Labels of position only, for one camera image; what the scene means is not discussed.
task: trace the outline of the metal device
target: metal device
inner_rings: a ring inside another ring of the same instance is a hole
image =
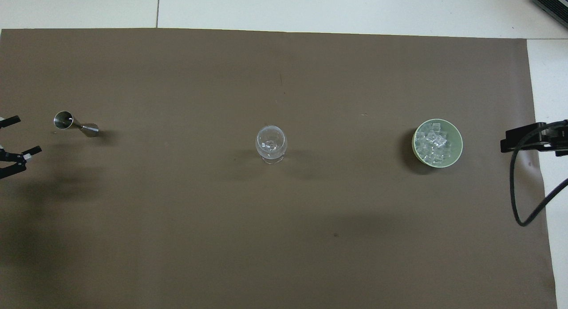
[[[546,123],[532,123],[505,131],[505,139],[501,140],[501,152],[513,151],[521,138],[530,131],[545,126]],[[528,139],[521,151],[536,149],[537,151],[555,151],[556,156],[568,155],[568,127],[546,128]]]
[[[519,217],[517,202],[515,200],[515,160],[519,151],[555,151],[556,156],[568,155],[568,119],[553,123],[532,123],[505,132],[505,139],[501,140],[501,152],[512,151],[511,164],[509,165],[509,194],[511,195],[511,207],[513,216],[519,226],[528,226],[534,218],[544,209],[564,188],[568,187],[568,178],[552,189],[545,198],[534,208],[525,220]]]
[[[59,111],[55,115],[53,123],[59,129],[79,129],[87,137],[97,137],[99,135],[99,127],[95,123],[79,123],[68,111]]]
[[[0,117],[0,129],[19,123],[20,117],[14,116],[8,119],[3,119]],[[41,147],[36,146],[28,149],[27,151],[22,151],[20,154],[9,153],[4,150],[4,147],[0,145],[0,161],[14,162],[14,165],[0,168],[0,179],[12,176],[17,173],[21,173],[26,170],[26,163],[35,155],[41,151]]]
[[[568,28],[568,0],[532,0],[538,7]]]

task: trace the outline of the metal jigger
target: metal jigger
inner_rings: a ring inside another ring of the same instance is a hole
[[[79,123],[73,115],[68,111],[59,111],[53,119],[55,127],[59,129],[79,129],[87,137],[97,137],[99,135],[99,127],[94,123]]]

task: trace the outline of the green bowl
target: green bowl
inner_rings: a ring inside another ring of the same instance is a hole
[[[440,123],[440,128],[442,129],[442,131],[446,131],[448,133],[446,139],[450,143],[452,143],[452,149],[450,149],[450,153],[452,156],[450,158],[444,159],[444,161],[440,165],[432,165],[430,163],[425,162],[416,152],[416,145],[414,143],[414,139],[416,138],[416,132],[418,132],[422,127],[424,127],[426,123]],[[414,152],[414,155],[418,158],[418,160],[420,160],[425,165],[434,168],[446,168],[453,165],[454,163],[456,163],[456,161],[458,161],[458,159],[460,159],[461,153],[463,151],[463,139],[461,138],[460,131],[458,131],[458,129],[449,121],[444,119],[429,119],[421,123],[420,126],[416,128],[416,131],[414,131],[414,134],[412,135],[412,151]]]

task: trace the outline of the brown paper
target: brown paper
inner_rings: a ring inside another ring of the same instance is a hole
[[[0,97],[6,150],[43,148],[0,181],[2,307],[556,307],[545,214],[515,223],[499,152],[534,122],[525,40],[3,30]],[[410,149],[430,118],[463,136],[446,169]],[[537,156],[517,170],[525,218]]]

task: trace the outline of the clear glass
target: clear glass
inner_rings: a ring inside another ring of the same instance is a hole
[[[427,165],[447,167],[452,165],[461,155],[463,142],[457,128],[443,119],[430,119],[420,125],[414,133],[414,153]],[[455,149],[451,141],[457,141],[460,148]]]
[[[264,162],[272,164],[280,162],[284,158],[288,139],[282,129],[268,125],[263,127],[256,135],[255,145],[256,151]]]

